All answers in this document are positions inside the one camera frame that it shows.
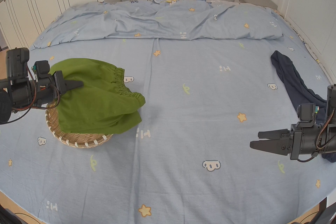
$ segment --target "green clothing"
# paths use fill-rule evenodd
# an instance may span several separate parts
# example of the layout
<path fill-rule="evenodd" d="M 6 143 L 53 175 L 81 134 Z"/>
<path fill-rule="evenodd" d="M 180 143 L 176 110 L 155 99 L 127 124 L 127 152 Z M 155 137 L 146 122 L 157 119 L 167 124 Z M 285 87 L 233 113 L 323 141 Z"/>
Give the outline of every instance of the green clothing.
<path fill-rule="evenodd" d="M 145 104 L 145 98 L 125 87 L 124 69 L 77 58 L 54 64 L 50 74 L 58 70 L 64 79 L 84 82 L 84 87 L 66 92 L 57 106 L 63 132 L 120 134 L 141 122 L 137 110 Z"/>

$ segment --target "wooden floor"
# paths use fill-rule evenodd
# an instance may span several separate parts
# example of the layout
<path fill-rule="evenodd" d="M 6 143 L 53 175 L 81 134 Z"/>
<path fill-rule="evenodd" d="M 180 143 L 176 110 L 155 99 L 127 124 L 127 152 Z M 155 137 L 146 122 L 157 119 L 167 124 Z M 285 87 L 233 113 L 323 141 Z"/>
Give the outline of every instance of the wooden floor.
<path fill-rule="evenodd" d="M 5 57 L 6 57 L 6 51 L 0 51 L 0 79 L 6 78 Z M 42 222 L 41 220 L 37 220 L 31 214 L 24 211 L 21 207 L 19 207 L 17 204 L 15 204 L 13 201 L 11 201 L 9 198 L 7 198 L 6 195 L 4 195 L 1 192 L 0 192 L 0 204 L 4 208 L 8 208 L 13 213 L 16 213 L 20 218 L 22 218 L 28 224 L 38 224 L 38 223 L 44 224 L 44 222 Z M 312 220 L 312 218 L 315 216 L 315 213 L 318 212 L 318 210 L 319 210 L 319 205 L 315 206 L 313 209 L 309 210 L 307 213 L 297 218 L 295 221 L 306 223 Z"/>

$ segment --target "yellow cartoon character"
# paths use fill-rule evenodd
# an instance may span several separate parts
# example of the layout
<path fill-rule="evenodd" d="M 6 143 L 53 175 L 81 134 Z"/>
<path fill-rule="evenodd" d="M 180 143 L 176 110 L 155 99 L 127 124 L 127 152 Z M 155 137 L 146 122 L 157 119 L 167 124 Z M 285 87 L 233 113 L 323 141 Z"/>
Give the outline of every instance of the yellow cartoon character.
<path fill-rule="evenodd" d="M 172 5 L 176 3 L 177 0 L 166 0 L 165 2 L 169 3 L 169 5 Z"/>

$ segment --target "orange star print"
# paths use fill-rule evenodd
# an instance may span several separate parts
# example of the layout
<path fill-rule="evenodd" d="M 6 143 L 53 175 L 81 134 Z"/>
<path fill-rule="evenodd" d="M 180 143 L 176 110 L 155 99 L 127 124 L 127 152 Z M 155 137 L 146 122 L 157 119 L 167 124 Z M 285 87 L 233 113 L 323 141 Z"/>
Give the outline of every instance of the orange star print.
<path fill-rule="evenodd" d="M 239 115 L 237 116 L 237 118 L 239 119 L 240 122 L 247 121 L 246 115 L 242 114 L 242 113 L 239 113 Z"/>
<path fill-rule="evenodd" d="M 146 216 L 151 216 L 151 208 L 150 207 L 146 207 L 145 205 L 142 205 L 141 208 L 138 209 L 138 211 L 141 213 L 142 217 L 146 217 Z"/>

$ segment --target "robotic arm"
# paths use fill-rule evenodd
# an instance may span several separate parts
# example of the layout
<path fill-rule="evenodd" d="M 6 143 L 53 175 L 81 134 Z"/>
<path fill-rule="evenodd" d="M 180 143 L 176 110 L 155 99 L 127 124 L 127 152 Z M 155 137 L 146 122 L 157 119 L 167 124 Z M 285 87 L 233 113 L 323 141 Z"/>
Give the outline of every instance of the robotic arm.
<path fill-rule="evenodd" d="M 54 108 L 67 91 L 84 86 L 82 81 L 64 80 L 62 71 L 50 75 L 48 61 L 35 62 L 32 67 L 34 80 L 28 69 L 28 60 L 27 48 L 16 48 L 6 53 L 7 78 L 0 80 L 0 124 L 13 122 L 8 122 L 12 112 L 46 109 L 42 105 L 57 98 Z"/>
<path fill-rule="evenodd" d="M 258 138 L 268 139 L 250 142 L 250 148 L 280 155 L 290 154 L 290 159 L 308 162 L 318 154 L 336 152 L 336 84 L 328 86 L 327 112 L 323 124 L 315 124 L 319 110 L 314 103 L 301 104 L 297 109 L 300 121 L 291 130 L 259 132 Z M 311 154 L 308 160 L 300 160 L 300 154 Z"/>

